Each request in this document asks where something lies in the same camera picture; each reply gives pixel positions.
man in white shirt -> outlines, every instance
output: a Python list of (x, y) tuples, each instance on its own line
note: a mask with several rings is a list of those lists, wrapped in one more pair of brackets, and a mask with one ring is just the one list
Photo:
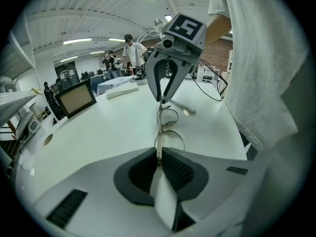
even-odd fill
[(238, 129), (261, 150), (297, 127), (281, 95), (304, 64), (309, 46), (282, 0), (210, 0), (206, 44), (233, 31), (234, 55), (224, 101)]
[[(132, 68), (136, 68), (136, 51), (135, 51), (135, 42), (133, 40), (133, 36), (131, 34), (126, 34), (124, 36), (126, 46), (123, 51), (123, 63), (126, 64), (126, 56), (129, 57), (129, 60), (132, 64)], [(139, 43), (139, 51), (140, 51), (140, 62), (141, 65), (145, 64), (143, 59), (143, 55), (147, 52), (147, 48), (145, 48), (142, 44)]]

backpack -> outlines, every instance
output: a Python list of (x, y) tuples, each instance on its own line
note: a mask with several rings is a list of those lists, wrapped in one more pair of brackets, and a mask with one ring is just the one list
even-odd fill
[(114, 59), (113, 66), (114, 66), (116, 69), (121, 69), (121, 68), (123, 68), (122, 60), (121, 60), (119, 57), (114, 57), (114, 56), (111, 56), (111, 57)]

fluorescent light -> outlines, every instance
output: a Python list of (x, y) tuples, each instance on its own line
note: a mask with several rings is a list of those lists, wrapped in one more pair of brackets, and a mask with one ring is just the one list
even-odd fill
[(124, 39), (114, 39), (114, 38), (109, 38), (109, 40), (111, 41), (120, 41), (120, 42), (125, 42)]
[(165, 15), (165, 18), (168, 22), (172, 19), (171, 15)]
[(61, 60), (60, 62), (64, 62), (64, 61), (68, 61), (68, 60), (76, 59), (76, 58), (78, 58), (78, 56), (70, 57), (70, 58), (67, 58), (65, 60)]
[(69, 41), (65, 41), (65, 42), (64, 42), (64, 45), (71, 44), (71, 43), (76, 43), (76, 42), (82, 42), (82, 41), (90, 41), (90, 40), (92, 40), (92, 39), (89, 38), (89, 39), (75, 39), (75, 40), (69, 40)]
[(105, 51), (99, 51), (99, 52), (91, 52), (90, 54), (98, 54), (98, 53), (104, 53)]

brick wall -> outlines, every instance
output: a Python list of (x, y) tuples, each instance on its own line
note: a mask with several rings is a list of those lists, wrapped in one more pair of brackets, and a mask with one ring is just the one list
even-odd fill
[[(156, 45), (160, 42), (160, 39), (153, 39), (142, 42), (142, 45), (145, 47), (150, 47)], [(218, 39), (210, 45), (204, 47), (204, 51), (201, 55), (201, 58), (207, 61), (212, 66), (215, 66), (221, 71), (226, 71), (229, 51), (233, 49), (233, 42), (226, 39)], [(115, 52), (116, 55), (123, 55), (123, 48)]]

white table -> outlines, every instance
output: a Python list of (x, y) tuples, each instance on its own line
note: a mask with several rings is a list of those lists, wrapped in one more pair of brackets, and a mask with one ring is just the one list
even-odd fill
[[(164, 89), (168, 80), (162, 79)], [(219, 97), (214, 86), (199, 83), (213, 97)], [(215, 102), (203, 94), (193, 81), (184, 81), (173, 97), (174, 101), (196, 109), (195, 116), (179, 113), (172, 130), (185, 141), (186, 151), (219, 158), (246, 160), (237, 126), (224, 102)], [(152, 147), (157, 135), (158, 103), (148, 85), (139, 90), (108, 100), (103, 94), (97, 103), (71, 119), (64, 118), (36, 143), (27, 145), (28, 170), (17, 172), (17, 179), (30, 175), (32, 184), (18, 182), (17, 192), (34, 202), (45, 191), (83, 166), (105, 158), (141, 148)], [(44, 146), (45, 138), (53, 134)], [(164, 146), (182, 149), (177, 138), (164, 136)]]
[(135, 76), (130, 77), (118, 77), (112, 80), (105, 81), (103, 83), (98, 84), (97, 95), (101, 95), (105, 93), (106, 90), (119, 87), (125, 83), (129, 83)]

